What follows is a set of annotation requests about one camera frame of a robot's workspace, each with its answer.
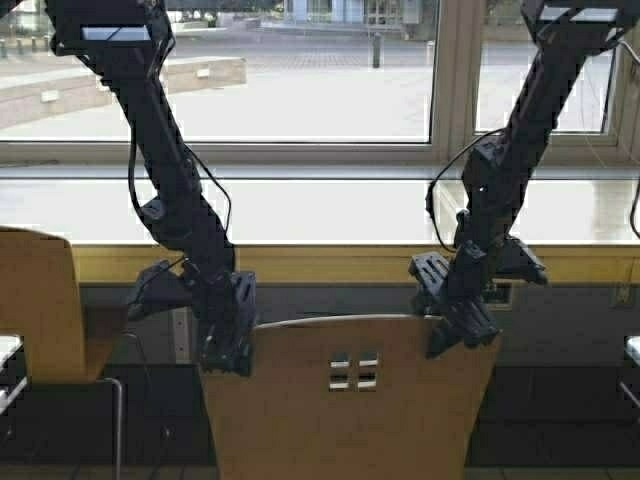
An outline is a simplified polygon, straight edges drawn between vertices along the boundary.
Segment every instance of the window frame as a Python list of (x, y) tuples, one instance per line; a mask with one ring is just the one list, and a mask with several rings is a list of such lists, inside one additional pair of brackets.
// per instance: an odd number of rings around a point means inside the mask
[[(478, 0), (474, 24), (466, 35), (458, 40), (464, 42), (472, 55), (473, 81), (467, 90), (466, 111), (471, 112), (466, 117), (464, 138), (471, 141), (480, 135), (475, 130), (477, 99), (480, 84), (480, 72), (482, 63), (482, 48), (484, 34), (484, 15), (486, 0)], [(640, 47), (640, 26), (637, 26), (627, 37), (634, 48)], [(544, 167), (576, 167), (576, 168), (602, 168), (629, 167), (636, 164), (629, 158), (631, 144), (628, 142), (630, 132), (636, 130), (638, 107), (640, 100), (637, 93), (631, 88), (632, 62), (628, 55), (618, 52), (612, 65), (612, 81), (609, 92), (609, 124), (607, 131), (599, 133), (554, 133), (550, 145), (540, 162), (540, 168)]]
[[(485, 0), (441, 0), (432, 79), (430, 143), (198, 142), (191, 145), (222, 178), (432, 178), (434, 169), (477, 138), (475, 100), (485, 6)], [(640, 48), (640, 27), (628, 39), (635, 48)], [(640, 86), (631, 81), (632, 62), (627, 55), (616, 58), (611, 122), (619, 135), (587, 134), (591, 146), (586, 144), (585, 135), (554, 135), (541, 168), (601, 168), (592, 147), (608, 167), (636, 166), (627, 152), (640, 153), (640, 142), (634, 141), (640, 140)], [(0, 142), (0, 166), (37, 166), (54, 161), (73, 167), (104, 167), (118, 172), (111, 175), (124, 178), (128, 149), (127, 142), (4, 141)], [(0, 176), (11, 174), (11, 170), (0, 169)]]

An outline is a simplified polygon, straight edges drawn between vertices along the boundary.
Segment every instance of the electrical outlet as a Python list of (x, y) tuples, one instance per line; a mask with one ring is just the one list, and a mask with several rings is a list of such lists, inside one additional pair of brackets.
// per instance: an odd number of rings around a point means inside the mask
[(613, 289), (613, 308), (633, 308), (635, 304), (635, 287), (629, 284), (616, 285)]

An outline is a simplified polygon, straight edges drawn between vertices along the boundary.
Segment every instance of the floor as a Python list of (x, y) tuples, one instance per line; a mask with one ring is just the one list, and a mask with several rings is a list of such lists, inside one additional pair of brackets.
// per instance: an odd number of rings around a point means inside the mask
[[(151, 469), (144, 467), (124, 468), (122, 480), (149, 479)], [(154, 480), (211, 480), (215, 478), (213, 467), (165, 467), (157, 472)], [(2, 480), (111, 480), (110, 467), (64, 466), (0, 466)], [(594, 468), (470, 468), (465, 480), (640, 480), (640, 469), (594, 469)]]

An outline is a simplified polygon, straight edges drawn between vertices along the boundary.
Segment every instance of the dark wall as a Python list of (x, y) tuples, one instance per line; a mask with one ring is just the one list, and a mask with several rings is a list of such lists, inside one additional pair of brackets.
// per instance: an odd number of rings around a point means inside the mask
[[(127, 288), (85, 288), (92, 308), (122, 304)], [(263, 322), (365, 313), (408, 312), (412, 287), (261, 286)], [(525, 287), (513, 310), (498, 312), (503, 350), (487, 389), (469, 448), (470, 466), (640, 466), (638, 410), (621, 393), (621, 379), (640, 387), (622, 367), (625, 335), (640, 334), (638, 304), (611, 307), (610, 286)], [(128, 464), (213, 464), (215, 446), (197, 370), (169, 365), (168, 319), (139, 324), (156, 365), (156, 396), (145, 389), (132, 346), (121, 346), (106, 375), (127, 392)], [(33, 387), (0, 417), (0, 462), (108, 463), (112, 455), (106, 385)], [(173, 436), (161, 441), (161, 426)], [(2, 433), (13, 425), (13, 435)]]

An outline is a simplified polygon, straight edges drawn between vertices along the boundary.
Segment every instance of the yellow wall trim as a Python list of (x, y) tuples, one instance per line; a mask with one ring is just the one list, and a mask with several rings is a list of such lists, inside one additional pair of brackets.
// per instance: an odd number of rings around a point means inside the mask
[[(640, 247), (532, 247), (551, 283), (640, 283)], [(260, 283), (415, 284), (407, 273), (412, 255), (435, 246), (238, 246), (238, 269), (253, 270)], [(159, 246), (73, 247), (81, 283), (132, 283), (151, 263), (174, 260)]]

